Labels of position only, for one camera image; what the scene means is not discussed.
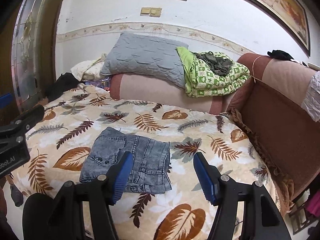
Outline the blue denim pants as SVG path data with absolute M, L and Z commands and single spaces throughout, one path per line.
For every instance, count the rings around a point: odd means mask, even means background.
M 120 168 L 125 174 L 125 192 L 163 194 L 171 190 L 168 176 L 170 144 L 135 134 L 124 134 L 107 127 L 96 138 L 81 168 L 81 183 Z

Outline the leaf pattern beige blanket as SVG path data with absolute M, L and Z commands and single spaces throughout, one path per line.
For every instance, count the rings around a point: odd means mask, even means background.
M 280 203 L 267 166 L 247 135 L 224 115 L 116 101 L 101 88 L 85 86 L 48 103 L 26 138 L 30 161 L 12 173 L 25 196 L 55 197 L 64 182 L 79 182 L 90 161 L 109 168 L 125 151 L 132 153 L 131 191 L 111 207 L 120 239 L 207 238 L 216 207 L 199 184 L 196 153 L 237 182 L 262 183 Z

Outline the black garment beside blanket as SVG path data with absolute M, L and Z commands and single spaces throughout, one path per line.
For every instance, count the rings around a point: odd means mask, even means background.
M 60 77 L 45 90 L 49 102 L 59 98 L 64 92 L 76 88 L 80 81 L 72 73 L 61 74 Z

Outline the cream bundled cloth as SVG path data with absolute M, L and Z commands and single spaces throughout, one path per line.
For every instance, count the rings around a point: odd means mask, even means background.
M 106 60 L 106 54 L 103 53 L 96 60 L 82 61 L 71 68 L 71 73 L 78 81 L 98 81 L 103 78 L 100 71 Z

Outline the wooden door with glass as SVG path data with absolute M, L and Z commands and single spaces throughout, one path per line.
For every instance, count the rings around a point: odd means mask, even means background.
M 13 0 L 1 20 L 1 95 L 12 104 L 1 109 L 1 125 L 44 99 L 56 80 L 55 44 L 63 0 Z

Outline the colourful printed fabric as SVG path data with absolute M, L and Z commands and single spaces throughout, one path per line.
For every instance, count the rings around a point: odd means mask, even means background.
M 91 85 L 109 91 L 111 86 L 111 79 L 107 77 L 97 81 L 89 80 L 85 81 L 85 85 Z

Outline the white lace cloth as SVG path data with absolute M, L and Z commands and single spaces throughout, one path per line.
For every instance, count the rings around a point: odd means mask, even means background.
M 320 88 L 319 71 L 317 71 L 310 80 L 305 98 L 301 104 L 302 109 L 304 109 L 308 113 L 308 115 L 312 118 L 314 122 L 319 122 L 320 120 L 319 88 Z

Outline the grey quilted pillow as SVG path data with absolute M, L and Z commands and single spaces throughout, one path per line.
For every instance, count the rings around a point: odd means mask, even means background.
M 149 75 L 184 88 L 184 68 L 177 47 L 189 46 L 166 38 L 123 32 L 108 53 L 100 74 Z

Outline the green patterned folded quilt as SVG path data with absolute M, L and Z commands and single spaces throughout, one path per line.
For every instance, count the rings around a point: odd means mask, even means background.
M 209 66 L 198 59 L 184 47 L 177 47 L 177 53 L 183 64 L 185 92 L 189 97 L 202 98 L 207 96 L 225 96 L 241 88 L 250 78 L 249 69 L 236 61 L 226 76 L 215 75 Z

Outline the dark olive garment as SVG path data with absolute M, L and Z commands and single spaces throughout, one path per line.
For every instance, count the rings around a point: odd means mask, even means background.
M 228 75 L 233 61 L 225 54 L 214 54 L 212 51 L 205 53 L 193 53 L 198 59 L 204 61 L 210 68 L 210 70 L 218 76 Z

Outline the black cloth on sofa back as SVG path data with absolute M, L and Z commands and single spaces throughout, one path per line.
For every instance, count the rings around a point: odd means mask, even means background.
M 272 51 L 268 51 L 267 52 L 268 56 L 273 58 L 273 59 L 277 59 L 277 60 L 283 60 L 283 61 L 292 61 L 293 57 L 282 50 L 272 50 Z

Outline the framed floral painting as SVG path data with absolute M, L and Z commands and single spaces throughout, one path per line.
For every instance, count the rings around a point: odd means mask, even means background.
M 299 0 L 250 0 L 262 10 L 274 16 L 287 29 L 290 35 L 311 55 L 311 42 L 308 17 Z

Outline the beige wall switch plate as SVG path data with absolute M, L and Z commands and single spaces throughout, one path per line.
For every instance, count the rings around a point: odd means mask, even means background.
M 160 17 L 162 8 L 142 7 L 140 10 L 140 16 Z

